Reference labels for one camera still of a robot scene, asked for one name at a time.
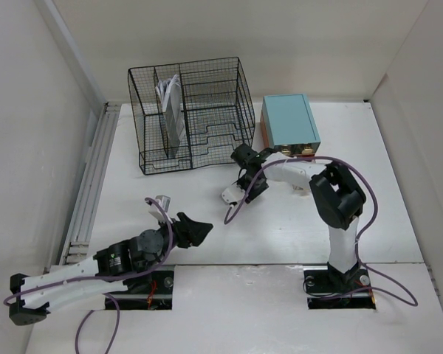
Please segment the clear drawer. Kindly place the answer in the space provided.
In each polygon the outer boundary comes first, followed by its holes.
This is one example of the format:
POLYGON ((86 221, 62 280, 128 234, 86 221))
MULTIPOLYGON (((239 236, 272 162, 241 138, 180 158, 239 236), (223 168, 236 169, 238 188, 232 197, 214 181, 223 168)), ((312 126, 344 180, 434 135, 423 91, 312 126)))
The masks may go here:
POLYGON ((299 195, 300 197, 308 197, 311 195, 311 190, 308 187, 299 187, 299 186, 292 186, 292 189, 296 195, 299 195))

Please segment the grey booklet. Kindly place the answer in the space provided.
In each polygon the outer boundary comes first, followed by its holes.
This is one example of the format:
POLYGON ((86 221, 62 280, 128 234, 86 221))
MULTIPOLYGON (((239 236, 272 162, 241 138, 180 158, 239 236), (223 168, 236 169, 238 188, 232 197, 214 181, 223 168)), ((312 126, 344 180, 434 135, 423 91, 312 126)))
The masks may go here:
POLYGON ((186 135, 180 76, 175 74, 172 78, 160 80, 155 91, 161 103, 165 120, 168 158, 173 159, 186 135))

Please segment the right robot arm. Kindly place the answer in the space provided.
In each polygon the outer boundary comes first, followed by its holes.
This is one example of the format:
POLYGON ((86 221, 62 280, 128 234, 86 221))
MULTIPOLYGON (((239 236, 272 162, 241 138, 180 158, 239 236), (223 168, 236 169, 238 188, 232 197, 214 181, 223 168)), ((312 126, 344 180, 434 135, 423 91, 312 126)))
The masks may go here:
POLYGON ((366 196, 348 166, 333 158, 328 164, 316 164, 314 156, 288 157, 271 148, 256 152, 246 144, 238 146, 231 159, 241 173, 221 194, 230 205, 224 223, 230 223, 242 206, 267 190, 269 181, 308 190, 329 230, 327 281, 338 291, 350 286, 360 268, 354 243, 366 196))

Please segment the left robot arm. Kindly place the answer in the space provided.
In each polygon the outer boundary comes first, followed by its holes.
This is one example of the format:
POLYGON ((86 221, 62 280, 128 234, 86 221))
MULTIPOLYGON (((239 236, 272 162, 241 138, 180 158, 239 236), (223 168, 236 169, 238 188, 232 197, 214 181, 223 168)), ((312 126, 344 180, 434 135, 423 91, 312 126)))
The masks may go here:
POLYGON ((194 221, 183 212, 175 218, 158 212, 155 218, 158 229, 114 243, 74 265, 35 277, 12 275, 11 295, 4 301, 10 320, 17 326, 32 325, 88 296, 143 292, 174 248, 198 247, 213 229, 213 224, 194 221))

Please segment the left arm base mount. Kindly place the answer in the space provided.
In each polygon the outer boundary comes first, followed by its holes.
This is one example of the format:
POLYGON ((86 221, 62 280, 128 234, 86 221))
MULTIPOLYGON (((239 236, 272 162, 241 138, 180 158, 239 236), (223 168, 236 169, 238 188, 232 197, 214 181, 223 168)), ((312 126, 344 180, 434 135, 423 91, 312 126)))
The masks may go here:
POLYGON ((173 305, 175 267, 163 265, 155 272, 128 280, 126 291, 112 292, 121 310, 171 310, 173 305))

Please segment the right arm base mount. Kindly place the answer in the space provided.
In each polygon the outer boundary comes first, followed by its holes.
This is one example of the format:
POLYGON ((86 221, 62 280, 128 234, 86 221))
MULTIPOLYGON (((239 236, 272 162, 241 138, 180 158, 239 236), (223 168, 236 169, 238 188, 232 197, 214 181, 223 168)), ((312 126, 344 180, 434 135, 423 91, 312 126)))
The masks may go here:
POLYGON ((376 303, 368 271, 360 268, 347 282, 343 282, 327 266, 307 267, 303 270, 303 291, 309 310, 375 310, 376 303))

